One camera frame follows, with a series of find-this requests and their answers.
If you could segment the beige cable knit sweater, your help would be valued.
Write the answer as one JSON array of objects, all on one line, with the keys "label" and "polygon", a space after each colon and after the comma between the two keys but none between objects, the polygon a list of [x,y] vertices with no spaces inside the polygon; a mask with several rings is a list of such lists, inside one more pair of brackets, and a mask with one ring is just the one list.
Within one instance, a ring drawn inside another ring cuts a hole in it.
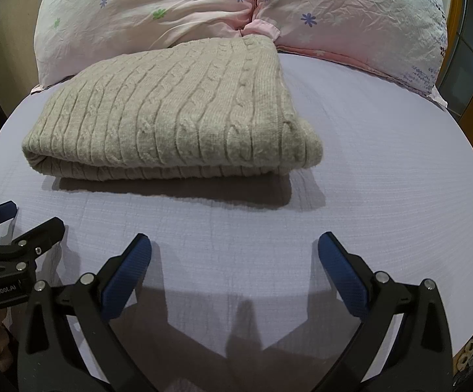
[{"label": "beige cable knit sweater", "polygon": [[22,151],[39,173],[88,181],[286,174],[323,156],[265,36],[95,63],[50,97]]}]

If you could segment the lavender bed sheet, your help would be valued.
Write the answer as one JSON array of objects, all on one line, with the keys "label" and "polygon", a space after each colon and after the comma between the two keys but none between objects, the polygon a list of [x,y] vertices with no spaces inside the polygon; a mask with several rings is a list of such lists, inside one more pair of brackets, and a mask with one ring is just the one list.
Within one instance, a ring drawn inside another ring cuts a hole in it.
[{"label": "lavender bed sheet", "polygon": [[0,243],[58,217],[38,261],[51,284],[97,272],[151,238],[143,283],[112,322],[162,391],[309,391],[358,326],[322,269],[330,231],[373,270],[438,285],[452,345],[473,335],[473,149],[454,119],[393,83],[282,55],[294,107],[321,136],[320,165],[286,176],[88,182],[35,172],[21,143],[49,91],[0,132]]}]

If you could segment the pink floral pillow left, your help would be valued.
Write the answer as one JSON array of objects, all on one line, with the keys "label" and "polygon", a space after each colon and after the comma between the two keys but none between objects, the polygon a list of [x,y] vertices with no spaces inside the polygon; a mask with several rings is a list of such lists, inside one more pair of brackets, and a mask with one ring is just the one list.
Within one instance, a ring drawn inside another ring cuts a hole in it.
[{"label": "pink floral pillow left", "polygon": [[41,0],[34,51],[38,85],[47,89],[100,60],[204,38],[260,34],[258,0]]}]

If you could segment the pink floral pillow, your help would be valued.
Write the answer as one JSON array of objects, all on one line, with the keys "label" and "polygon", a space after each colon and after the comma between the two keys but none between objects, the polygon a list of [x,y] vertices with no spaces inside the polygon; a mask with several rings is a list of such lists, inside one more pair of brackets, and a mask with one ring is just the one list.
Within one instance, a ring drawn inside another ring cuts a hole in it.
[{"label": "pink floral pillow", "polygon": [[447,49],[442,0],[257,0],[248,34],[282,51],[359,68],[438,98]]},{"label": "pink floral pillow", "polygon": [[47,89],[100,60],[204,38],[260,34],[258,0],[41,0],[34,51],[38,85]]}]

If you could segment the pink floral pillow right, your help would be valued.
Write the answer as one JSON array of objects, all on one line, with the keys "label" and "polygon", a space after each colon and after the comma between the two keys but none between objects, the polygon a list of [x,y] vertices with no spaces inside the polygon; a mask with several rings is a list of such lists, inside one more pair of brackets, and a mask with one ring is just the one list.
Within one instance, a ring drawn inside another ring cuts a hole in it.
[{"label": "pink floral pillow right", "polygon": [[248,34],[282,51],[359,68],[438,98],[447,49],[442,0],[257,0]]}]

